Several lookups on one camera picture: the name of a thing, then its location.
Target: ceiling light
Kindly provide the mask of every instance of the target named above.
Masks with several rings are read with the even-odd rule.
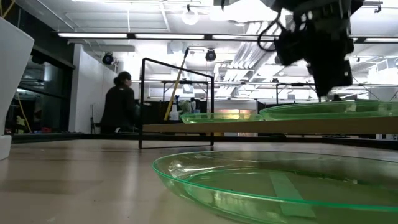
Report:
[[[93,33],[59,33],[58,36],[64,38],[100,38],[100,39],[126,39],[127,34],[93,34]]]
[[[75,2],[98,2],[98,3],[139,3],[139,4],[159,4],[160,2],[164,4],[182,4],[185,5],[187,1],[164,1],[164,0],[72,0]],[[189,4],[201,5],[200,1],[190,1]]]
[[[386,37],[386,38],[366,38],[365,43],[398,43],[398,37]]]
[[[181,20],[186,25],[190,25],[190,26],[195,25],[199,21],[199,13],[196,10],[192,10],[192,9],[186,10],[185,12],[182,13]]]
[[[204,39],[200,34],[136,34],[136,39]]]
[[[257,35],[213,35],[215,40],[253,40],[257,41]],[[272,35],[262,36],[261,40],[266,42],[274,41],[275,37]]]

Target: yellow pole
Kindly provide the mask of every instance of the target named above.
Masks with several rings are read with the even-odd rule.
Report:
[[[187,59],[188,53],[189,53],[189,47],[187,47],[187,49],[185,50],[184,59],[182,60],[182,63],[181,63],[181,68],[185,65],[185,59]],[[175,91],[177,90],[178,84],[180,83],[181,73],[182,73],[182,70],[180,70],[178,72],[177,79],[175,80],[172,97],[170,98],[170,102],[169,102],[169,105],[167,107],[166,114],[164,116],[164,120],[165,121],[167,121],[169,119],[170,110],[172,109],[173,100],[174,100],[174,96],[175,96]]]

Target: white wall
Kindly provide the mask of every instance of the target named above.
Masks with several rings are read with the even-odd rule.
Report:
[[[101,121],[105,95],[113,86],[114,71],[88,55],[80,44],[75,46],[69,131],[90,133],[91,106],[94,122]]]

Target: person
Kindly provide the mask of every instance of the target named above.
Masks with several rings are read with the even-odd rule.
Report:
[[[133,130],[136,111],[131,75],[121,72],[114,79],[115,86],[106,94],[105,109],[101,125],[101,134],[128,132]]]

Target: dark hair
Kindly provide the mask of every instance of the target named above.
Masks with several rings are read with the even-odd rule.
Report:
[[[124,81],[131,80],[131,75],[128,72],[121,72],[119,75],[113,80],[114,84],[117,86],[123,85]]]

